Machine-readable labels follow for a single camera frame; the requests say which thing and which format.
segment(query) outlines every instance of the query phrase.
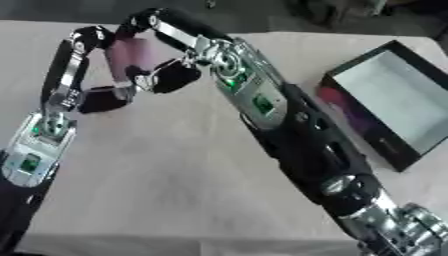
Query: screw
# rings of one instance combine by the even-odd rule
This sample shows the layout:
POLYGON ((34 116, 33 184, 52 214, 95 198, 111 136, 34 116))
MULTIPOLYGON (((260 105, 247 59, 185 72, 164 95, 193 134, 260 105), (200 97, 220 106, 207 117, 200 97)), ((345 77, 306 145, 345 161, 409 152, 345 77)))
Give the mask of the screw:
POLYGON ((84 53, 84 44, 81 42, 76 42, 75 43, 75 48, 76 50, 80 51, 81 53, 84 53))
POLYGON ((159 19, 157 19, 156 16, 151 15, 151 17, 149 17, 149 25, 151 25, 151 27, 157 26, 158 23, 159 23, 159 19))

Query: robotic arm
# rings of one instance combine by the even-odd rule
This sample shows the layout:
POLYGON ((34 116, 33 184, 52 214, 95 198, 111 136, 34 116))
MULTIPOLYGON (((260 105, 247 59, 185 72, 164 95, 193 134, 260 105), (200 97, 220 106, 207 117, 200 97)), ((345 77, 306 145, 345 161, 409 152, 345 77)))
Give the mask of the robotic arm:
MULTIPOLYGON (((278 160, 282 172, 307 198, 359 241, 364 254, 441 254, 448 240, 446 223, 418 205, 397 206, 349 139, 258 50, 168 9, 131 15, 115 34, 100 26, 79 29, 61 43, 42 90, 40 110, 25 120, 0 159, 2 182, 11 195, 20 195, 23 205, 29 205, 38 194, 32 189, 48 189, 74 138, 76 124, 68 112, 75 107, 82 113, 118 108, 131 102, 138 90, 169 93, 199 79, 198 66, 210 67, 218 89, 266 153, 278 160), (184 56, 152 71, 128 67, 132 85, 126 88, 81 90, 88 53, 148 29, 184 56)), ((4 216, 0 211, 0 247, 11 238, 2 227, 18 218, 18 210, 10 208, 4 216)))
MULTIPOLYGON (((258 50, 168 9, 130 16, 117 37, 146 29, 185 52, 178 60, 189 68, 183 73, 196 70, 196 65, 210 66, 218 89, 269 156, 300 191, 359 241, 365 255, 441 254, 447 224, 416 204, 397 206, 349 139, 258 50)), ((143 90, 158 92, 166 86, 164 76, 159 77, 162 70, 135 72, 131 80, 143 90)))

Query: black box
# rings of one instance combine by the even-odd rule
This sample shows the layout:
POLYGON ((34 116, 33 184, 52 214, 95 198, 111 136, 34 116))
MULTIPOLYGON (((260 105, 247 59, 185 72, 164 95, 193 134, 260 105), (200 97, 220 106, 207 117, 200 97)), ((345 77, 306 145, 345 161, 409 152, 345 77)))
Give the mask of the black box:
POLYGON ((326 73, 317 93, 400 172, 448 136, 448 75, 398 41, 326 73))

